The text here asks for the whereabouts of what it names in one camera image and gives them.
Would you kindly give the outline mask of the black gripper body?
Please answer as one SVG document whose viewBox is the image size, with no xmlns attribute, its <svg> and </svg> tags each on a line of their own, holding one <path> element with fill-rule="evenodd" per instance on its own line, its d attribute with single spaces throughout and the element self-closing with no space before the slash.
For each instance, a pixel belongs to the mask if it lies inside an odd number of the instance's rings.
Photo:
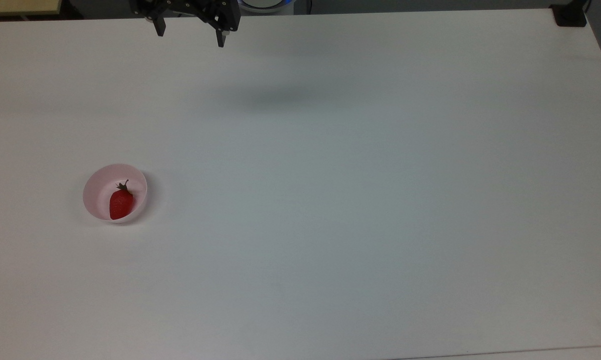
<svg viewBox="0 0 601 360">
<path fill-rule="evenodd" d="M 216 29 L 236 32 L 241 20 L 237 0 L 130 0 L 131 12 L 153 23 L 165 18 L 166 11 L 194 16 Z"/>
</svg>

